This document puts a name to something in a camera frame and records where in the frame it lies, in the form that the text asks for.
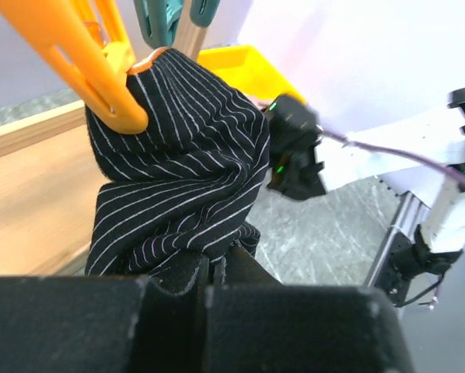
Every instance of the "concrete floor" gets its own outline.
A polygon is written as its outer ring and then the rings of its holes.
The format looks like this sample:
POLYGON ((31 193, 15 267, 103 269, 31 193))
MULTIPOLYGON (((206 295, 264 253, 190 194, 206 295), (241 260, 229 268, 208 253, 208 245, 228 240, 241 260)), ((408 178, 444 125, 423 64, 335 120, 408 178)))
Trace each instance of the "concrete floor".
MULTIPOLYGON (((1 108, 0 125, 77 99, 66 89, 1 108)), ((263 188, 248 217, 262 232, 257 259, 286 284, 360 284, 398 204, 374 178, 303 203, 263 188)))

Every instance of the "black cloth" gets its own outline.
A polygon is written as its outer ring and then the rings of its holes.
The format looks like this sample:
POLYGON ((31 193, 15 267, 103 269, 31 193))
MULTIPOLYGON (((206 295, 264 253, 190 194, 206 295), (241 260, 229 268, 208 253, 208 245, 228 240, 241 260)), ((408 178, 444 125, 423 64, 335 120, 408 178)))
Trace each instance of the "black cloth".
POLYGON ((260 233, 245 219, 269 159, 262 112, 172 49, 127 87, 149 115, 143 133, 118 134, 86 109, 111 180, 97 197, 86 274, 148 273, 180 250, 212 263, 231 246, 254 255, 260 233))

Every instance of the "yellow bin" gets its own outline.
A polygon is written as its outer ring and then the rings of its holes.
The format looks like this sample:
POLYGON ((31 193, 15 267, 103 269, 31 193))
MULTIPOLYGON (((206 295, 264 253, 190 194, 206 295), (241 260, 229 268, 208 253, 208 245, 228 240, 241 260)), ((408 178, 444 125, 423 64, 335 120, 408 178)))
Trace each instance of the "yellow bin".
POLYGON ((230 86, 258 99, 275 99, 288 93, 306 103, 288 80, 257 49, 249 45, 201 51, 198 64, 230 86))

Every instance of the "yellow container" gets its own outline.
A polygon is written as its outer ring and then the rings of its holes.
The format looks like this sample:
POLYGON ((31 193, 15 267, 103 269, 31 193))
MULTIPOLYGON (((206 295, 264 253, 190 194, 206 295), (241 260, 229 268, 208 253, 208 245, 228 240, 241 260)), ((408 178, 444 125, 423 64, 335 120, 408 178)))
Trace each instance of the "yellow container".
POLYGON ((306 100, 265 57, 249 45, 209 49, 200 52, 198 64, 230 86, 258 99, 275 99, 288 93, 306 100))

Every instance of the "yellow plastic part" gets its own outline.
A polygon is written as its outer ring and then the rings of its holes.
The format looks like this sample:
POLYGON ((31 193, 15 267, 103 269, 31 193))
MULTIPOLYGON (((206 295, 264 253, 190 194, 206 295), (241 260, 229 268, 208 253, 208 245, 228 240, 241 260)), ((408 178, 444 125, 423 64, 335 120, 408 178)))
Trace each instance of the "yellow plastic part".
POLYGON ((306 99, 254 47, 238 46, 200 52, 198 64, 230 86, 258 99, 275 99, 286 93, 302 103, 306 99))
POLYGON ((138 134, 148 115, 125 83, 136 62, 114 0, 0 0, 0 13, 112 130, 138 134))

